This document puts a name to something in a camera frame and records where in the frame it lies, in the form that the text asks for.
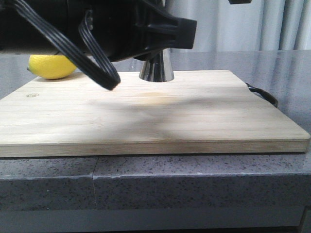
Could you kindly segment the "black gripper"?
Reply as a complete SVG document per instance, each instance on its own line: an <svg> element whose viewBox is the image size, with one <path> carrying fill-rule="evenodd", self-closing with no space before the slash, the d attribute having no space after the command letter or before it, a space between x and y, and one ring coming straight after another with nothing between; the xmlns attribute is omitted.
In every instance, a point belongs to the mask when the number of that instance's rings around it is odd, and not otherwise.
<svg viewBox="0 0 311 233"><path fill-rule="evenodd" d="M197 21L172 16L158 0L69 0L68 36L87 54L78 33L87 10L92 11L91 33L112 62L193 48Z"/></svg>
<svg viewBox="0 0 311 233"><path fill-rule="evenodd" d="M252 0L228 0L230 4L250 4Z"/></svg>

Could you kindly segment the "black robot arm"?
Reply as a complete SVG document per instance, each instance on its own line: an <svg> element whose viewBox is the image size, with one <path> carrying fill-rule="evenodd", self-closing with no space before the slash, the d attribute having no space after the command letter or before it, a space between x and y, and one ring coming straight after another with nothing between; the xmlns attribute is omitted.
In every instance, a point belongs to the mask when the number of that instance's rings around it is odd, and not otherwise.
<svg viewBox="0 0 311 233"><path fill-rule="evenodd" d="M191 49L197 22L174 17L158 0L30 0L28 4L86 55L78 27L92 11L92 34L112 62L149 60L167 48ZM33 25L8 6L0 9L0 51L3 54L57 55Z"/></svg>

